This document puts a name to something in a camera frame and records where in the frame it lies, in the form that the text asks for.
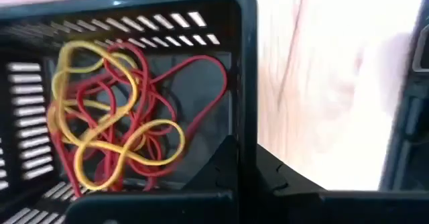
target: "tangled rubber bands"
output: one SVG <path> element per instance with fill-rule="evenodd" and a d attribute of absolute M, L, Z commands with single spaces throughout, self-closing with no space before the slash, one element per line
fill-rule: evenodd
<path fill-rule="evenodd" d="M 77 48 L 93 51 L 101 59 L 89 67 L 71 67 L 72 53 Z M 121 48 L 128 49 L 137 56 L 140 68 L 131 57 L 116 52 Z M 223 87 L 219 95 L 194 118 L 184 133 L 175 122 L 177 116 L 173 106 L 157 92 L 156 85 L 197 60 L 208 60 L 219 67 L 223 76 Z M 70 74 L 90 73 L 103 66 L 105 73 L 69 83 Z M 131 87 L 130 97 L 124 106 L 116 106 L 116 98 L 111 89 L 116 84 Z M 152 78 L 145 56 L 133 44 L 118 43 L 107 50 L 83 41 L 65 44 L 60 51 L 57 71 L 52 78 L 53 99 L 47 118 L 52 141 L 75 195 L 82 195 L 79 183 L 89 190 L 122 190 L 125 164 L 136 173 L 147 177 L 144 190 L 152 189 L 156 185 L 157 177 L 167 175 L 176 168 L 183 158 L 185 142 L 191 142 L 204 116 L 220 101 L 226 89 L 227 72 L 221 62 L 210 56 L 190 57 L 169 71 Z M 102 91 L 108 94 L 110 105 L 91 100 L 91 96 Z M 170 120 L 153 119 L 158 103 L 167 107 L 171 113 Z M 105 114 L 95 119 L 87 110 L 88 107 L 102 110 Z M 121 133 L 115 125 L 124 117 L 129 118 L 131 124 L 125 133 Z M 88 128 L 79 136 L 74 135 L 68 126 L 73 119 L 81 119 L 88 124 Z M 152 129 L 165 124 L 170 126 Z M 159 138 L 169 133 L 172 128 L 179 134 L 179 144 L 177 150 L 167 157 L 163 154 Z M 68 151 L 64 144 L 74 145 L 76 148 Z M 142 148 L 147 149 L 150 158 L 139 153 Z M 104 154 L 104 158 L 97 166 L 93 182 L 84 173 L 83 163 L 92 158 L 97 150 Z"/>

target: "wooden surface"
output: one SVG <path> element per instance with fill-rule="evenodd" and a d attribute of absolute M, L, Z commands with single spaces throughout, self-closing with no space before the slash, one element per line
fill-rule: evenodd
<path fill-rule="evenodd" d="M 325 188 L 377 189 L 420 0 L 258 4 L 259 143 Z"/>

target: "wooden table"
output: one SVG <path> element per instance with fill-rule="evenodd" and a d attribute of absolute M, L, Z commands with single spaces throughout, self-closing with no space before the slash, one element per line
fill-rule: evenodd
<path fill-rule="evenodd" d="M 420 0 L 258 3 L 259 143 L 325 188 L 377 189 Z"/>

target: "wood grain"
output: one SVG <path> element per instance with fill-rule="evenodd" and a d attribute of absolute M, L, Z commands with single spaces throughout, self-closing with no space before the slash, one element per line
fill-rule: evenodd
<path fill-rule="evenodd" d="M 377 189 L 420 0 L 258 4 L 259 143 L 325 188 Z"/>

